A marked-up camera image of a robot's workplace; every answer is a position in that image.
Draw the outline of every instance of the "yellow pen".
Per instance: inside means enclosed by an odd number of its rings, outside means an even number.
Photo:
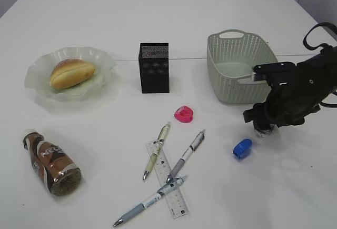
[[[162,148],[162,145],[164,145],[164,141],[170,131],[170,127],[171,127],[171,122],[168,122],[160,131],[159,136],[158,136],[158,145],[155,151],[150,156],[150,160],[148,161],[148,164],[144,172],[143,181],[147,178],[149,173],[152,171],[153,166],[157,160],[158,154],[160,152],[160,149]]]

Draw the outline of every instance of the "basket handle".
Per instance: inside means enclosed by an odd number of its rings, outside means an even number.
[[[243,37],[248,35],[248,33],[244,32],[244,31],[241,31],[241,30],[229,29],[229,30],[225,30],[225,31],[222,31],[222,32],[219,32],[219,33],[215,33],[215,34],[213,34],[213,36],[217,36],[218,38],[221,38],[220,35],[222,35],[224,33],[241,33],[241,34],[243,34],[242,37],[238,37],[238,38],[243,38]]]
[[[260,84],[260,83],[266,83],[266,81],[253,81],[253,80],[251,80],[251,81],[249,81],[249,82],[243,82],[242,80],[244,80],[244,79],[246,79],[246,78],[251,78],[252,77],[252,75],[250,74],[250,75],[245,75],[245,76],[241,76],[241,77],[239,77],[239,78],[237,78],[236,80],[237,80],[237,82],[238,83],[240,83],[240,84],[242,84],[242,85],[249,85],[249,84]]]

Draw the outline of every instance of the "brown label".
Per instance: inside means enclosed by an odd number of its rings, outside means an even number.
[[[77,168],[61,148],[45,141],[38,133],[29,134],[24,140],[24,145],[31,154],[34,172],[49,191],[66,170]]]

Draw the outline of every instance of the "bread roll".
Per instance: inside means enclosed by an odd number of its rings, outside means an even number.
[[[65,59],[56,65],[51,74],[51,87],[64,89],[90,78],[96,71],[93,64],[81,59]]]

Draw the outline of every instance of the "light green basket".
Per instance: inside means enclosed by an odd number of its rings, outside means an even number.
[[[221,38],[224,33],[240,33],[239,38]],[[231,29],[212,34],[207,41],[207,68],[216,97],[223,103],[264,102],[270,87],[265,81],[253,82],[252,67],[275,63],[268,44],[258,35]]]

